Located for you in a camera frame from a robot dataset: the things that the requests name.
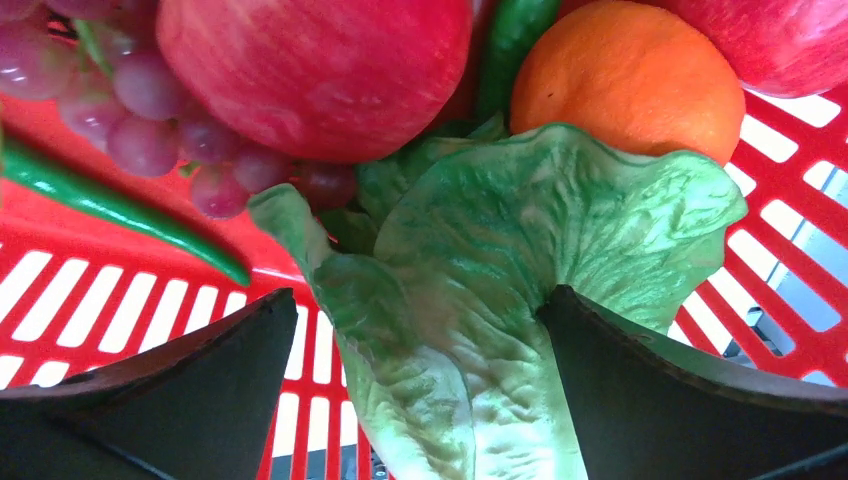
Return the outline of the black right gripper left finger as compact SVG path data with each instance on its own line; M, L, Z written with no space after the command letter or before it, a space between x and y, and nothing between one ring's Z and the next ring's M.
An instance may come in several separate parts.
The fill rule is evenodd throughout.
M1 394L5 479L254 479L298 314L278 289L51 387Z

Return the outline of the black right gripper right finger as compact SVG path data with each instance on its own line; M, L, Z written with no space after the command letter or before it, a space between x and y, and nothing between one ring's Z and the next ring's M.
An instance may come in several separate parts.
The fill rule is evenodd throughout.
M592 479L843 479L847 392L741 366L560 285L538 310Z

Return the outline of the green lettuce leaf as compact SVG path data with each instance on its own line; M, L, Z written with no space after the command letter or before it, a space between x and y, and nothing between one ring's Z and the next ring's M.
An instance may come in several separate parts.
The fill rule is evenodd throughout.
M747 205L715 161L493 118L358 170L356 211L283 184L253 222L332 323L347 390L398 479L583 479L550 338L559 285L658 333L724 260Z

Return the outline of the orange fruit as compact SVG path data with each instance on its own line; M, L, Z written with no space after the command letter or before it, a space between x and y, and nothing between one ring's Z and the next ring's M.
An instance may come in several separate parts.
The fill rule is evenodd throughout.
M512 89L509 128L567 123L618 150L689 150L720 165L740 140L740 81L713 43L677 15L593 1L536 41Z

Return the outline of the red grape bunch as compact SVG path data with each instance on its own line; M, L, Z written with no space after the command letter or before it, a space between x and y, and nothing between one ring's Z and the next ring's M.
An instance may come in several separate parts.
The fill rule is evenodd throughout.
M294 185L316 211L348 204L350 167L307 163L239 136L188 94L154 39L154 1L5 1L1 90L53 100L64 124L141 177L178 171L194 206L213 219Z

